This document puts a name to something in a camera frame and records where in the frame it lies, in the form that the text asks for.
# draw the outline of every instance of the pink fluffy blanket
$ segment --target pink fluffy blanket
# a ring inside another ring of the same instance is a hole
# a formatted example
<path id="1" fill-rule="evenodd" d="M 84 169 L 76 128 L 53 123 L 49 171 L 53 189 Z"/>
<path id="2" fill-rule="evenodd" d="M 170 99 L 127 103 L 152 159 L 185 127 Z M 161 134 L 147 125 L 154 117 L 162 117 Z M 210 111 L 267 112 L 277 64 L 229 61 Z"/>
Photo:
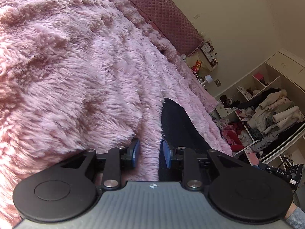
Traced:
<path id="1" fill-rule="evenodd" d="M 157 180 L 164 97 L 231 154 L 208 114 L 215 100 L 126 2 L 0 0 L 2 229 L 20 220 L 16 184 L 77 151 L 103 153 L 137 136 L 138 167 L 126 178 Z"/>

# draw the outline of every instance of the metal screw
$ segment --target metal screw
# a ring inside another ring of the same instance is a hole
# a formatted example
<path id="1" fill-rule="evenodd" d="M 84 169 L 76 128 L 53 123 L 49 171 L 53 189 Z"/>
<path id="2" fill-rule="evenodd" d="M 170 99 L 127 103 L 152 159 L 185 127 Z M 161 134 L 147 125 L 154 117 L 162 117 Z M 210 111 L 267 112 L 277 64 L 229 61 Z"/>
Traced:
<path id="1" fill-rule="evenodd" d="M 104 182 L 104 186 L 107 187 L 107 188 L 114 188 L 118 185 L 118 181 L 117 180 L 113 180 L 113 179 L 110 179 L 110 180 L 106 180 Z"/>
<path id="2" fill-rule="evenodd" d="M 190 180 L 188 181 L 187 185 L 190 188 L 199 188 L 202 185 L 202 182 L 198 181 L 198 180 Z"/>

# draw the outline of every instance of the person's hand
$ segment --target person's hand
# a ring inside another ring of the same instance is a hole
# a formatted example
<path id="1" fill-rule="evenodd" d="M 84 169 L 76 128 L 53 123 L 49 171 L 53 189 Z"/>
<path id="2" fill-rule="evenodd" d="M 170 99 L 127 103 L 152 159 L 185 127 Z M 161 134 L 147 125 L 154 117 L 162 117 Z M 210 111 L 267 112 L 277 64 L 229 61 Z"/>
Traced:
<path id="1" fill-rule="evenodd" d="M 297 206 L 294 203 L 291 203 L 291 205 L 286 213 L 285 219 L 288 219 L 288 217 L 294 212 L 294 210 L 296 210 L 296 208 L 297 208 Z"/>

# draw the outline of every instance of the electrical socket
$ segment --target electrical socket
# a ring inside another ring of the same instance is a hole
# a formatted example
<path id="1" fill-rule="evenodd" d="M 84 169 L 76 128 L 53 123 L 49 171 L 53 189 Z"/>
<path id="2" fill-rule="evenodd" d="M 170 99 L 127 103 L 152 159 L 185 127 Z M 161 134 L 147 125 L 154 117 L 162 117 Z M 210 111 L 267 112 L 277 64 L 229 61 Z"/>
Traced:
<path id="1" fill-rule="evenodd" d="M 222 83 L 219 81 L 219 79 L 215 80 L 215 84 L 217 87 L 220 87 L 222 85 Z"/>

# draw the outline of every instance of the beige wall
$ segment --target beige wall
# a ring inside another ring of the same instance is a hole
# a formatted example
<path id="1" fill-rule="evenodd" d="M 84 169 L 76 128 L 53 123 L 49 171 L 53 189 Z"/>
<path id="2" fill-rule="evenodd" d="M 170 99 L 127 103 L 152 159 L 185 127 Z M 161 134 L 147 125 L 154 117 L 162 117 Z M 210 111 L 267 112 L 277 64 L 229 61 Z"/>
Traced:
<path id="1" fill-rule="evenodd" d="M 218 52 L 208 91 L 217 95 L 281 48 L 266 0 L 173 0 Z"/>
<path id="2" fill-rule="evenodd" d="M 282 47 L 305 59 L 305 0 L 267 0 Z"/>

